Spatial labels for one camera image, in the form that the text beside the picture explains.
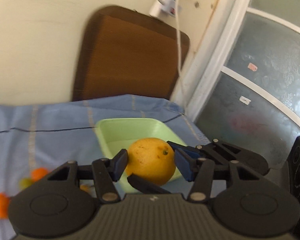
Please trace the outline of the large yellow orange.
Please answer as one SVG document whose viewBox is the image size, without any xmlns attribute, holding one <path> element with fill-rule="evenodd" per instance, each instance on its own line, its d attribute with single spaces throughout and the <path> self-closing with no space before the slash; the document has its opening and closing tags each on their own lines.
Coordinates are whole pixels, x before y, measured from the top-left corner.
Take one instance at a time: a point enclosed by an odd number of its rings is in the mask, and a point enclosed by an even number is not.
<svg viewBox="0 0 300 240">
<path fill-rule="evenodd" d="M 143 138 L 130 145 L 126 174 L 155 185 L 166 184 L 175 173 L 174 150 L 159 138 Z"/>
</svg>

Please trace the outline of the small orange mandarin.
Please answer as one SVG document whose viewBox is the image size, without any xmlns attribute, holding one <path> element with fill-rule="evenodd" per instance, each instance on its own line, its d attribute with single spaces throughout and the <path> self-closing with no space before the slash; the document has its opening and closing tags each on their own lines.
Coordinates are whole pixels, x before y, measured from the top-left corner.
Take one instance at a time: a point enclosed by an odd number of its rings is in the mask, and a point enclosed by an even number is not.
<svg viewBox="0 0 300 240">
<path fill-rule="evenodd" d="M 33 182 L 37 182 L 49 173 L 50 173 L 50 171 L 47 168 L 44 168 L 44 167 L 36 168 L 31 171 L 31 180 Z"/>
</svg>

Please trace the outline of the light green plastic basket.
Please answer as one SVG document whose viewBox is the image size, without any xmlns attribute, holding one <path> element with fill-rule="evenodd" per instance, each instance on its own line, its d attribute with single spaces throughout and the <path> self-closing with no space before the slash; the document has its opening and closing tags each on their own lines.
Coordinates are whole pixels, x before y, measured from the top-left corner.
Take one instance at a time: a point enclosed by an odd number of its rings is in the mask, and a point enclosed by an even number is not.
<svg viewBox="0 0 300 240">
<path fill-rule="evenodd" d="M 103 156 L 108 159 L 143 138 L 159 138 L 186 145 L 166 124 L 151 118 L 103 119 L 96 123 L 95 134 Z"/>
</svg>

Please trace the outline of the blue checked tablecloth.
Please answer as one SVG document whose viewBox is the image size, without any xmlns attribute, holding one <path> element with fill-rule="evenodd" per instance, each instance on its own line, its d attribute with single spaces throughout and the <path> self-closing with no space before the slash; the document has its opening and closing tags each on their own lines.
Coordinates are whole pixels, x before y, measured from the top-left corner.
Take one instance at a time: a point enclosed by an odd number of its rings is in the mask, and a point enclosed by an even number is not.
<svg viewBox="0 0 300 240">
<path fill-rule="evenodd" d="M 209 143 L 166 99 L 122 95 L 55 105 L 0 105 L 0 192 L 14 196 L 34 168 L 54 170 L 68 160 L 89 165 L 102 152 L 95 124 L 109 118 L 152 118 L 165 123 L 186 145 Z"/>
</svg>

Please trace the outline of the frosted glass door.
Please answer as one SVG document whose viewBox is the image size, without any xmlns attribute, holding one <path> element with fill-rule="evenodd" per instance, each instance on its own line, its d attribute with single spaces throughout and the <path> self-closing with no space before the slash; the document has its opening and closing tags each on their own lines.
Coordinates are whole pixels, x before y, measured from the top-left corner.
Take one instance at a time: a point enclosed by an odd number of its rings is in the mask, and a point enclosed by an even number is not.
<svg viewBox="0 0 300 240">
<path fill-rule="evenodd" d="M 300 0 L 217 0 L 173 100 L 211 140 L 281 168 L 300 136 Z"/>
</svg>

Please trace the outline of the brown woven seat cushion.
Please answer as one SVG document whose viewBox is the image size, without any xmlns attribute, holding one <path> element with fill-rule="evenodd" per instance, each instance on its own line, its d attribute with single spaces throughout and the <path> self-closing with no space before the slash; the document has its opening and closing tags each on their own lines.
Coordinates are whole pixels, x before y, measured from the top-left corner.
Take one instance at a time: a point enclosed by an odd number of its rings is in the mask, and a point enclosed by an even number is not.
<svg viewBox="0 0 300 240">
<path fill-rule="evenodd" d="M 123 94 L 169 99 L 177 61 L 174 27 L 117 5 L 102 7 L 87 21 L 71 100 Z"/>
</svg>

